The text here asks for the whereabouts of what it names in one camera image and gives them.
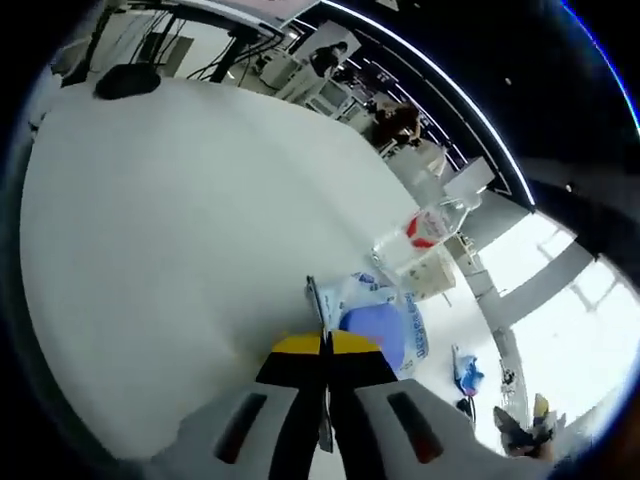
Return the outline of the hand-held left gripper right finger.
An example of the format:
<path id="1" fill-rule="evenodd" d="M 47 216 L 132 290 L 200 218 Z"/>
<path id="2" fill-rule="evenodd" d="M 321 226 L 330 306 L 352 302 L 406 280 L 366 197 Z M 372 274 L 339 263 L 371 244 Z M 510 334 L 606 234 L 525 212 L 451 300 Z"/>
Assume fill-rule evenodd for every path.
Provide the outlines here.
<path id="1" fill-rule="evenodd" d="M 329 413 L 348 479 L 469 479 L 469 420 L 414 380 L 399 380 L 371 340 L 328 334 Z"/>

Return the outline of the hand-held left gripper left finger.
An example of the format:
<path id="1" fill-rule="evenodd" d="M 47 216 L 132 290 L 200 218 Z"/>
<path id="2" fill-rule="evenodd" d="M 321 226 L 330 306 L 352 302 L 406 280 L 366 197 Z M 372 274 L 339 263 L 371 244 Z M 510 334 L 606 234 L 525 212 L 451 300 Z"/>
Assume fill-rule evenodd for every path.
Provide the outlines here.
<path id="1" fill-rule="evenodd" d="M 185 417 L 150 479 L 306 479 L 325 412 L 320 333 L 274 345 L 255 381 Z"/>

